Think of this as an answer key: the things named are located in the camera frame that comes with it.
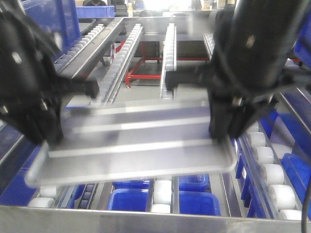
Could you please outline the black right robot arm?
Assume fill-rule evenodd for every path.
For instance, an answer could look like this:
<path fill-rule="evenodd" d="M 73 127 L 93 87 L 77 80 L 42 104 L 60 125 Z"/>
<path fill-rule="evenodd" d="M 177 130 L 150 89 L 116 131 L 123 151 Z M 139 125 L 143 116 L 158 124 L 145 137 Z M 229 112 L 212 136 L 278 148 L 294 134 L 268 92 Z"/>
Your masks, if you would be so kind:
<path fill-rule="evenodd" d="M 166 88 L 205 87 L 211 138 L 241 136 L 274 109 L 274 94 L 311 79 L 308 71 L 285 67 L 310 10 L 308 0 L 242 0 L 235 10 L 218 12 L 211 61 L 167 71 Z"/>

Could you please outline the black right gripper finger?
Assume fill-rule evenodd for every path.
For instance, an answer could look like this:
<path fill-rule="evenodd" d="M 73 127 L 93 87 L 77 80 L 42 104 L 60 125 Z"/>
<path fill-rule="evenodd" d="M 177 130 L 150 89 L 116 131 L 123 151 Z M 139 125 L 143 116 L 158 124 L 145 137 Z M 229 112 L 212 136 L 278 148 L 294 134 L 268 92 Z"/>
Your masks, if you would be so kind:
<path fill-rule="evenodd" d="M 211 79 L 202 70 L 187 69 L 177 71 L 167 71 L 165 75 L 165 85 L 167 89 L 174 89 L 179 84 L 195 84 L 198 86 L 211 85 Z"/>

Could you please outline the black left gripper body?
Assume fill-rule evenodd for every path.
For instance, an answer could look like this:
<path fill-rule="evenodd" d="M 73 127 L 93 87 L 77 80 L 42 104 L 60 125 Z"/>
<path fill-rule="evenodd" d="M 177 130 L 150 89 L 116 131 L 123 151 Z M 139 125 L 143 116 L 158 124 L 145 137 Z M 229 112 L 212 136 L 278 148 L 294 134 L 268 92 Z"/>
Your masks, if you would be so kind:
<path fill-rule="evenodd" d="M 0 118 L 35 144 L 63 137 L 61 100 L 52 92 L 56 73 L 29 27 L 0 14 Z"/>

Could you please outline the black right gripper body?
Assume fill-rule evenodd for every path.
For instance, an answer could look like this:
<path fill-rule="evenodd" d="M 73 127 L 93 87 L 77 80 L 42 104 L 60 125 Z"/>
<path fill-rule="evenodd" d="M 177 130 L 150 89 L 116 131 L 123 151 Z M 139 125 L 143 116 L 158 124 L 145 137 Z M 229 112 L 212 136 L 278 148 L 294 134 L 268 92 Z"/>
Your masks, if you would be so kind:
<path fill-rule="evenodd" d="M 213 138 L 237 138 L 274 108 L 277 16 L 270 11 L 222 11 L 216 17 L 209 78 Z"/>

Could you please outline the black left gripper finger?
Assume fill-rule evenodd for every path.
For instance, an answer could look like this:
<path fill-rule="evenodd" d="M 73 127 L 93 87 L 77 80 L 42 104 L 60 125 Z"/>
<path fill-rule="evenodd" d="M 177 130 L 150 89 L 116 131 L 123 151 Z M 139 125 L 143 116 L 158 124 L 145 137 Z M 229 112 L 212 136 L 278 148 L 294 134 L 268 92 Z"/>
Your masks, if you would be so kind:
<path fill-rule="evenodd" d="M 60 77 L 58 81 L 62 94 L 84 94 L 94 99 L 99 93 L 97 81 L 76 80 L 65 77 Z"/>

